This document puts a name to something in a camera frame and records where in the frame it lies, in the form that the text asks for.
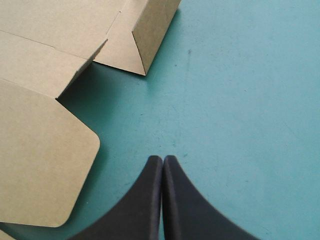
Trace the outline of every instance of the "flat cardboard sheet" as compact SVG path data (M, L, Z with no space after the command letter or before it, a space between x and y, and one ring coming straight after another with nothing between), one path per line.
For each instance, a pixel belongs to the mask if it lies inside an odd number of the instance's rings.
M15 240L15 239L0 230L0 240Z
M68 219L99 139L56 98L95 57L146 75L179 1L0 0L0 222Z
M98 136L55 99L3 79L0 113L0 222L62 225L96 157Z

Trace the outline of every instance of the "brown cardboard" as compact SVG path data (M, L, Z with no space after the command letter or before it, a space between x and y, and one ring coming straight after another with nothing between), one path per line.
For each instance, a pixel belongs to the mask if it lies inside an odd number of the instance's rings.
M0 240L15 240L15 239L0 230Z
M0 222L68 219L99 139L56 98L95 57L145 75L178 4L0 0Z
M146 75L181 0L127 0L94 61Z
M0 79L0 99L0 221L60 226L99 138L51 97Z

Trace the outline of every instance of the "cardboard tab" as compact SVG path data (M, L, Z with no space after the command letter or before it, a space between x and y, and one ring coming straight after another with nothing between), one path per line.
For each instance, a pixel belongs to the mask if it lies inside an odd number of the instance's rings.
M0 222L58 227L99 149L55 99L0 79Z
M180 0L127 0L94 61L146 75Z

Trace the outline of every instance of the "teal surface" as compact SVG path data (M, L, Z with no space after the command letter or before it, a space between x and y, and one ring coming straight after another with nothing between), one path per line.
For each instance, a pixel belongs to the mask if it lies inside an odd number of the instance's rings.
M93 63L59 101L101 147L69 221L0 224L18 240L77 233L168 154L262 240L320 239L318 0L182 0L147 77Z

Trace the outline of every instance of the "black curved edge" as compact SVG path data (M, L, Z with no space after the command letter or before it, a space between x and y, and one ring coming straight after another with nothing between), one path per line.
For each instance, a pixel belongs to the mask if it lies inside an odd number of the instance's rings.
M210 205L171 155L163 164L162 213L165 240L257 240Z
M69 240L158 240L163 162L150 156L124 197Z

